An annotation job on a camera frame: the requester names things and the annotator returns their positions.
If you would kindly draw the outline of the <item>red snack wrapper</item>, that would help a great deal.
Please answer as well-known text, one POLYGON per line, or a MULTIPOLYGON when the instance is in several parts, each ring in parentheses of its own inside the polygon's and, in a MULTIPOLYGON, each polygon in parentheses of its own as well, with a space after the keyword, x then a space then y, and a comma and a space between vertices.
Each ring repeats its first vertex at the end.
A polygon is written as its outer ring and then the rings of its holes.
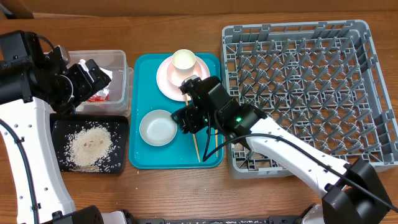
POLYGON ((95 93, 93 96, 91 96, 89 99, 87 99, 88 103, 99 103, 99 102, 105 102, 109 100, 109 89, 104 88, 97 93, 95 93))

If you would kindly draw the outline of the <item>grey bowl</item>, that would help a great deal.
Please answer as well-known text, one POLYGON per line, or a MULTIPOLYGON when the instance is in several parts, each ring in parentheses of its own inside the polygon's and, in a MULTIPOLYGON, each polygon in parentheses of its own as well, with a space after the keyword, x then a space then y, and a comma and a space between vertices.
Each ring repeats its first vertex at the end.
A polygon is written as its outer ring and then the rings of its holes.
POLYGON ((164 146, 177 134, 177 124, 171 113, 166 110, 154 110, 147 113, 139 125, 142 140, 150 146, 164 146))

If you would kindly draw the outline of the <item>pile of rice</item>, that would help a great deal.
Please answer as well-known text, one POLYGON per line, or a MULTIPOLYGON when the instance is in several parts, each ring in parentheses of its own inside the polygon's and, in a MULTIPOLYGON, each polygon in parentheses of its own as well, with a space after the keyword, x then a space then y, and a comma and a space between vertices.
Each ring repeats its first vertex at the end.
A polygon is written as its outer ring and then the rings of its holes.
POLYGON ((64 164, 72 171, 110 173, 114 166, 108 163, 117 149, 111 137, 112 134, 101 125, 68 134, 64 164))

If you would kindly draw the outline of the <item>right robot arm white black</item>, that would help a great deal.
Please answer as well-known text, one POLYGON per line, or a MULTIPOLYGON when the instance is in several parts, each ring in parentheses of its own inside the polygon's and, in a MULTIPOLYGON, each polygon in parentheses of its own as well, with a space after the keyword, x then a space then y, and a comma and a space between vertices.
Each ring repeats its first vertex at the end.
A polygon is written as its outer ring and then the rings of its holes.
POLYGON ((290 134, 263 110, 240 105, 218 77, 193 75, 179 86, 192 102, 172 113, 183 133, 214 129, 228 144, 242 146, 276 161, 305 182, 322 200, 310 206, 296 223, 380 223, 393 206, 374 167, 362 159, 353 164, 325 154, 290 134))

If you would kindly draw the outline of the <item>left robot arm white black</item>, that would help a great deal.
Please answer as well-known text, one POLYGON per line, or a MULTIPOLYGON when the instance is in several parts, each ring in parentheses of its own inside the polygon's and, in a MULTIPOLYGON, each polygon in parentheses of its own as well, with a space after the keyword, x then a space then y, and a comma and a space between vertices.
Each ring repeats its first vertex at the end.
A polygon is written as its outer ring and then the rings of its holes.
POLYGON ((61 46, 44 52, 43 39, 22 30, 1 36, 1 136, 16 188, 17 222, 133 223, 127 210, 75 208, 58 166, 50 114, 73 114, 111 79, 94 60, 71 64, 61 46))

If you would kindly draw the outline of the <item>clear plastic waste bin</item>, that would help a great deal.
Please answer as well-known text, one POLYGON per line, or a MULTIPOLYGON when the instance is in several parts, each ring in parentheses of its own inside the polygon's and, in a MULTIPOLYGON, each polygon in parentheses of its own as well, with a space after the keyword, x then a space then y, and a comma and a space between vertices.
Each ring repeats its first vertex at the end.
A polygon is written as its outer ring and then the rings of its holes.
POLYGON ((129 116, 131 112, 131 93, 133 69, 128 66, 126 54, 122 50, 78 50, 70 51, 71 67, 80 59, 93 59, 99 67, 112 71, 113 77, 109 89, 109 100, 99 103, 82 102, 76 107, 78 114, 105 114, 129 116))

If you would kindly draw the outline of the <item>grey dishwasher rack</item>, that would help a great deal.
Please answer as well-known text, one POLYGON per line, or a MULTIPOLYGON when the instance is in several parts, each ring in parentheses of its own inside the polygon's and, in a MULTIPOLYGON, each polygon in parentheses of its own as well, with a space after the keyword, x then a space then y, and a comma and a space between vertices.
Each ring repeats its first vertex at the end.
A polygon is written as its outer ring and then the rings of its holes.
POLYGON ((226 26, 223 85, 331 156, 397 166, 397 121, 362 20, 226 26))

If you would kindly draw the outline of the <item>large pink plate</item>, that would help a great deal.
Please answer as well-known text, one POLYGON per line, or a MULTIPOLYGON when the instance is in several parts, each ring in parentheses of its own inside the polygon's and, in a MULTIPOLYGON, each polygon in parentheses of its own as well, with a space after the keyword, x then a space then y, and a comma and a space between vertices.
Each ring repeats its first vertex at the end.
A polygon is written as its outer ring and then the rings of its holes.
MULTIPOLYGON (((174 66, 172 65, 172 56, 167 57, 159 66, 156 75, 157 85, 159 90, 171 100, 175 101, 185 101, 182 92, 175 86, 172 82, 169 81, 167 72, 174 72, 174 66)), ((193 71, 194 75, 197 75, 202 80, 210 77, 210 70, 207 64, 198 56, 196 56, 196 64, 193 71)))

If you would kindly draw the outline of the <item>small pink saucer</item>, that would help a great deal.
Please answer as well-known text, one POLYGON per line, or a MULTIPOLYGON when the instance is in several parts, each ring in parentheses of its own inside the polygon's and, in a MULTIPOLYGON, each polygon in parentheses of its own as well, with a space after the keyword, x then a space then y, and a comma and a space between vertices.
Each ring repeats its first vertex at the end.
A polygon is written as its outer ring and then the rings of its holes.
POLYGON ((169 82, 177 87, 180 87, 184 80, 193 75, 201 77, 201 66, 198 62, 196 62, 195 65, 187 72, 177 69, 173 63, 170 63, 167 68, 167 78, 169 82))

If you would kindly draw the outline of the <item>white cup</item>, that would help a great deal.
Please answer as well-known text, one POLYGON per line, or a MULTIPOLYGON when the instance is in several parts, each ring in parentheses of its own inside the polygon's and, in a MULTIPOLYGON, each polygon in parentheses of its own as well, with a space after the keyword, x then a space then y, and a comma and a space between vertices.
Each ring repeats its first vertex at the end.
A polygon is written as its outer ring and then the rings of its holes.
POLYGON ((196 63, 195 54, 188 49, 180 49, 172 55, 173 65, 184 72, 187 72, 196 63))

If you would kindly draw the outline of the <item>teal serving tray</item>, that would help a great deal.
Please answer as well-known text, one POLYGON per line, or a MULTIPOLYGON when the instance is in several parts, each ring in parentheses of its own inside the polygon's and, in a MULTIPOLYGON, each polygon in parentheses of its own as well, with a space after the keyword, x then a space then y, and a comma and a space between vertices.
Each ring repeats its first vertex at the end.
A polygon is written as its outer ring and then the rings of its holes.
MULTIPOLYGON (((142 118, 154 110, 166 110, 170 113, 185 106, 184 101, 167 98, 157 85, 156 75, 160 64, 169 54, 145 54, 140 56, 134 65, 132 88, 132 109, 129 137, 129 160, 139 169, 191 169, 213 168, 222 160, 224 152, 218 151, 218 157, 213 154, 205 162, 197 159, 197 154, 191 133, 183 134, 180 129, 174 139, 164 146, 150 146, 145 143, 139 133, 142 118)), ((203 129, 196 133, 198 150, 203 155, 207 133, 203 129)))

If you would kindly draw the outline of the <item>black plastic tray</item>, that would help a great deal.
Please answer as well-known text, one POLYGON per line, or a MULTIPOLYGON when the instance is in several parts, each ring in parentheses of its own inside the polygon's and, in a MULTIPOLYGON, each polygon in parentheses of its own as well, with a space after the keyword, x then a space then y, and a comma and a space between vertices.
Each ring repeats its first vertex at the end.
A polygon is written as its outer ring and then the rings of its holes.
POLYGON ((129 121, 125 116, 50 115, 53 147, 62 172, 118 174, 124 169, 129 121))

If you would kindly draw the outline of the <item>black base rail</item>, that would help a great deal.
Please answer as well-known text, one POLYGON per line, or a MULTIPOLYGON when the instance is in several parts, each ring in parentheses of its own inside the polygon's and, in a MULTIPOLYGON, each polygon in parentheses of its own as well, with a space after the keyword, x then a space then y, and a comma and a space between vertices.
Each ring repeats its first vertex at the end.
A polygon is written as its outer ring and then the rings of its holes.
POLYGON ((225 218, 225 219, 186 219, 165 220, 163 218, 137 219, 136 224, 296 224, 300 216, 269 216, 266 218, 225 218))

